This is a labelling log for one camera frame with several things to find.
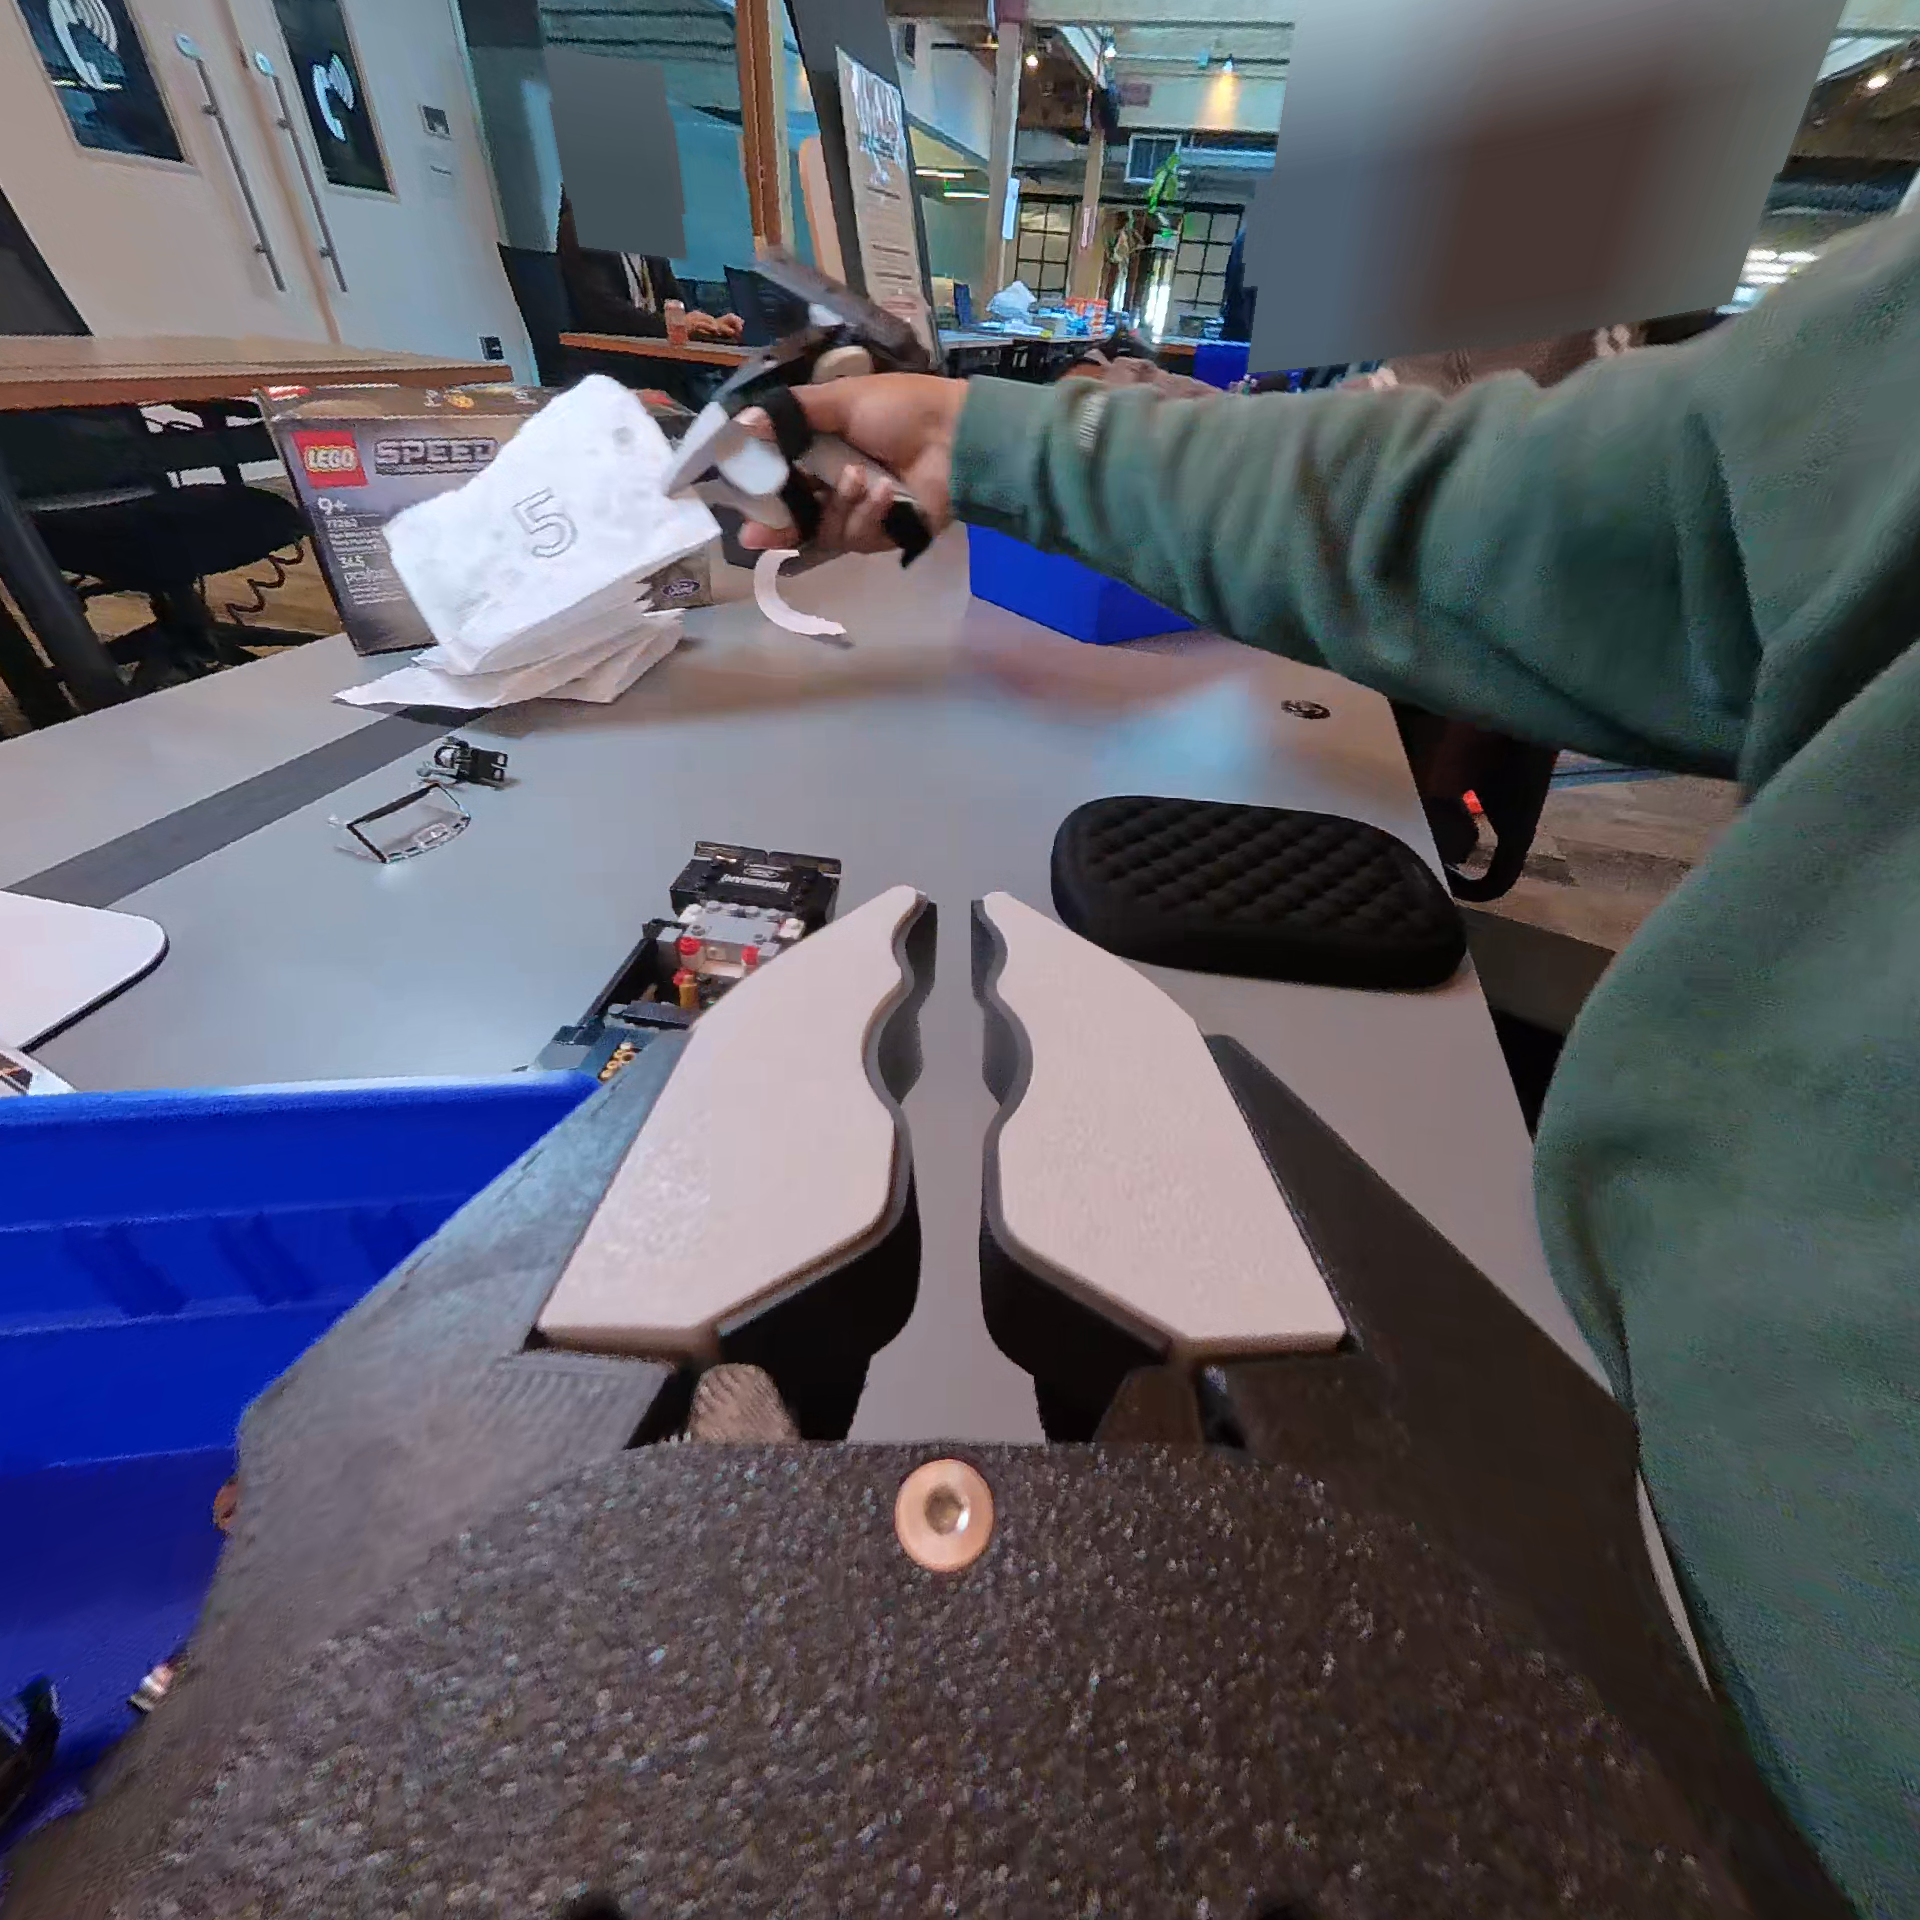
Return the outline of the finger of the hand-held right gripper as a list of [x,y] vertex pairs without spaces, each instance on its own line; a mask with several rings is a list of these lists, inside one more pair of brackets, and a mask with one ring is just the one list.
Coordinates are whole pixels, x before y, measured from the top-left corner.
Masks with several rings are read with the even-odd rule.
[[774,440],[741,424],[719,398],[693,418],[662,471],[662,494],[678,499],[706,489],[733,508],[781,508],[790,463]]

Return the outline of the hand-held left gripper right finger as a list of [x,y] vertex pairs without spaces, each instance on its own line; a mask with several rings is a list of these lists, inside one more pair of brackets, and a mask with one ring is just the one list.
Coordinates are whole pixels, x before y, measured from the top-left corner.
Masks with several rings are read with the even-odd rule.
[[1320,1360],[1348,1322],[1202,1027],[1009,895],[970,904],[982,1076],[977,1282],[1039,1411],[1126,1376]]

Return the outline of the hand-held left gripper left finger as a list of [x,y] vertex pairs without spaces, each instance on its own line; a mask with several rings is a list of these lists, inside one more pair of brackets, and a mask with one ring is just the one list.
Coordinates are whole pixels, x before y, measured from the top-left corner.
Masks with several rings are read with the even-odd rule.
[[694,1017],[535,1318],[558,1353],[744,1362],[790,1411],[854,1411],[905,1328],[921,1219],[930,900],[898,886]]

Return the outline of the printed white paper bag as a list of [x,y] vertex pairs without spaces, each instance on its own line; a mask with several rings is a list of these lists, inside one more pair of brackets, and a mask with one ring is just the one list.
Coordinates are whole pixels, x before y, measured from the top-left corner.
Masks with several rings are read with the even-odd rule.
[[418,663],[470,681],[638,636],[656,579],[722,538],[696,496],[664,491],[671,455],[636,391],[586,376],[474,478],[392,518],[392,569],[430,634]]

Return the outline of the lego car model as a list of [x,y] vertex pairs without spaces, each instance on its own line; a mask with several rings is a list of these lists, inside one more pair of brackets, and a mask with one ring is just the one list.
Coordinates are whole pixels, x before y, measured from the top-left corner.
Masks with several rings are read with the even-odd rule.
[[560,1027],[533,1067],[609,1081],[822,928],[840,879],[831,856],[694,844],[670,886],[670,910],[645,924],[586,1014]]

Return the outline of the blue plastic bin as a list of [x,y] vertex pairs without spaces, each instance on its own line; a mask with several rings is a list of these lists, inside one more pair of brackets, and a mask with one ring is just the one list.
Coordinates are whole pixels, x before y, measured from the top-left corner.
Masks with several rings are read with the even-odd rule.
[[1086,646],[1199,631],[1125,584],[984,527],[966,528],[966,580],[975,602]]
[[5,1842],[79,1803],[190,1640],[250,1402],[593,1091],[5,1100]]

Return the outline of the lego set box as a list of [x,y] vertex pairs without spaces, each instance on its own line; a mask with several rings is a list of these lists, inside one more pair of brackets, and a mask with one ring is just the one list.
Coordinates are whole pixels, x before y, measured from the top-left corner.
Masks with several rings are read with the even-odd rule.
[[[266,400],[276,450],[295,481],[343,630],[360,656],[430,648],[424,622],[392,569],[388,522],[474,478],[560,394],[388,386],[316,390]],[[639,400],[677,448],[688,412],[671,400]],[[657,608],[706,602],[713,551],[656,579]]]

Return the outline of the clear lego windshield piece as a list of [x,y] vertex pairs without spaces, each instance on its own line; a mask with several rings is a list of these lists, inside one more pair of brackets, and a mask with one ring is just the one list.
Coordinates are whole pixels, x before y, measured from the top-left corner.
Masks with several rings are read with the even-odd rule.
[[343,850],[386,868],[442,848],[470,827],[472,816],[448,784],[428,779],[390,803],[326,823]]

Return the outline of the white booklet stand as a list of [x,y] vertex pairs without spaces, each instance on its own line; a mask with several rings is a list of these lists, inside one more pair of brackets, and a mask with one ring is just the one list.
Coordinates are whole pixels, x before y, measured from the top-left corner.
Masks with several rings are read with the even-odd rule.
[[814,136],[799,148],[814,267],[940,353],[921,196],[881,3],[788,3]]

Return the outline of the crumpled white paper bag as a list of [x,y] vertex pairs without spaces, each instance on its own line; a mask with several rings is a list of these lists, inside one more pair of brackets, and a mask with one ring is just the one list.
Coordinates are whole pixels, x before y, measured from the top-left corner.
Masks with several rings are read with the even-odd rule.
[[456,668],[441,648],[367,683],[333,692],[353,708],[498,711],[535,703],[617,703],[671,656],[684,638],[684,608],[621,608],[590,626],[585,641],[533,663]]

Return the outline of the black office chair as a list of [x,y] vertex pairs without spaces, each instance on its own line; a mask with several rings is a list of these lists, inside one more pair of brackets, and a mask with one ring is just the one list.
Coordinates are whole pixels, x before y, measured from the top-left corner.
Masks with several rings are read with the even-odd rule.
[[250,400],[15,407],[5,412],[5,481],[32,528],[79,634],[127,698],[165,690],[310,631],[257,620],[302,561],[305,522],[286,484],[254,484],[276,467]]

